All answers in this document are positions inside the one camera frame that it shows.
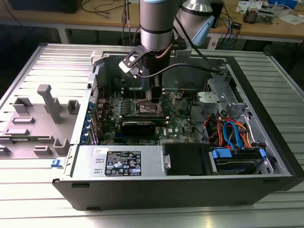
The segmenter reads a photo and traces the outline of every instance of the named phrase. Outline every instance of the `robotic arm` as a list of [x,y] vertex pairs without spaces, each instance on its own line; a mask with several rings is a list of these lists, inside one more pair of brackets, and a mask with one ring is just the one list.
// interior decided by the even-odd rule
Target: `robotic arm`
[[140,0],[142,45],[134,48],[119,64],[127,75],[134,78],[147,78],[143,76],[142,67],[147,68],[150,75],[155,75],[149,77],[154,103],[162,95],[161,71],[170,64],[171,50],[187,48],[184,36],[188,36],[192,44],[200,45],[214,21],[211,0],[187,0],[175,15],[179,2]]

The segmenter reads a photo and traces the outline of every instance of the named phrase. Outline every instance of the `computer case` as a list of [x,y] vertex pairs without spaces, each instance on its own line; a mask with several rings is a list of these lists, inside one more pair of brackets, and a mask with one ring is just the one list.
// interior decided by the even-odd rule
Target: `computer case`
[[9,0],[14,10],[76,13],[82,0]]
[[212,28],[216,28],[218,26],[219,17],[222,12],[224,3],[222,0],[212,0],[211,1],[211,7],[213,10],[213,16],[215,17],[214,22],[212,24]]

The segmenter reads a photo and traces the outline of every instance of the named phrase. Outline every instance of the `power supply label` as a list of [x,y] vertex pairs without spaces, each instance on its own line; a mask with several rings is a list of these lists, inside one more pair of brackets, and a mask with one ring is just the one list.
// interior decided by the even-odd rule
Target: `power supply label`
[[140,151],[108,151],[105,175],[108,177],[141,176]]

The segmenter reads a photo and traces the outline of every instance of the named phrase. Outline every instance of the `blue cable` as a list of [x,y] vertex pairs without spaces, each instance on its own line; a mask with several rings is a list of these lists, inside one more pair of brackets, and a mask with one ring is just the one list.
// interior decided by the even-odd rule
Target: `blue cable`
[[224,139],[226,140],[226,142],[232,147],[232,149],[234,150],[235,149],[235,146],[234,146],[234,144],[228,139],[228,137],[227,137],[227,130],[226,130],[226,128],[227,128],[227,125],[228,124],[231,124],[232,126],[233,126],[233,129],[234,129],[234,132],[235,132],[235,134],[236,134],[236,140],[237,140],[237,146],[239,147],[239,148],[241,148],[241,149],[243,149],[244,148],[244,145],[243,145],[243,142],[242,142],[242,140],[239,138],[239,133],[238,133],[238,127],[233,123],[233,122],[231,122],[231,121],[227,121],[225,124],[224,124],[224,126],[223,126],[223,135],[224,135]]
[[229,31],[230,31],[229,39],[228,39],[228,42],[227,42],[226,47],[225,47],[225,50],[227,50],[227,48],[230,45],[230,41],[231,41],[231,37],[232,37],[232,28],[231,28],[231,24],[229,23],[228,20],[226,20],[226,19],[223,19],[223,20],[226,21],[229,24]]

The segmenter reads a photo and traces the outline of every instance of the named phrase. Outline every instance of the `motherboard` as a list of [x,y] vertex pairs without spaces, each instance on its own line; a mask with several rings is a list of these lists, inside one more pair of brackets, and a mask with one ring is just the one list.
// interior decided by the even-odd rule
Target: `motherboard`
[[187,98],[178,91],[166,92],[157,104],[145,99],[140,91],[132,96],[114,92],[98,101],[100,145],[193,143],[188,106]]

